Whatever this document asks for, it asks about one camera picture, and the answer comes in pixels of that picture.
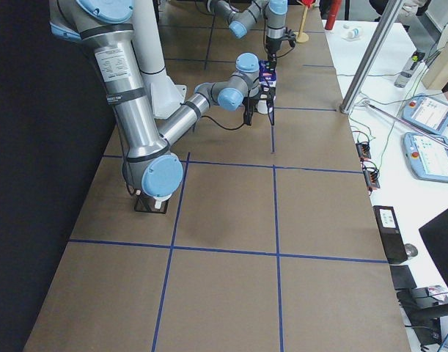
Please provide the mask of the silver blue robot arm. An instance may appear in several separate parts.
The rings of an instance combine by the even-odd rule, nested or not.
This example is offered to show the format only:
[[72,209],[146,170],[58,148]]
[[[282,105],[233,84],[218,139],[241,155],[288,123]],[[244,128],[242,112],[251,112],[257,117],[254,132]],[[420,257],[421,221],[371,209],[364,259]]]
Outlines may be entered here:
[[233,111],[261,95],[260,61],[243,53],[226,81],[187,98],[167,74],[151,1],[51,1],[49,9],[53,35],[89,49],[124,144],[123,177],[139,196],[163,202],[177,190],[184,171],[171,147],[210,107]]
[[288,41],[291,48],[295,47],[295,34],[286,27],[287,1],[251,1],[251,4],[243,11],[239,11],[227,1],[206,1],[206,7],[209,13],[223,18],[230,31],[238,39],[246,36],[260,18],[265,20],[264,47],[269,70],[275,71],[277,54],[284,41]]

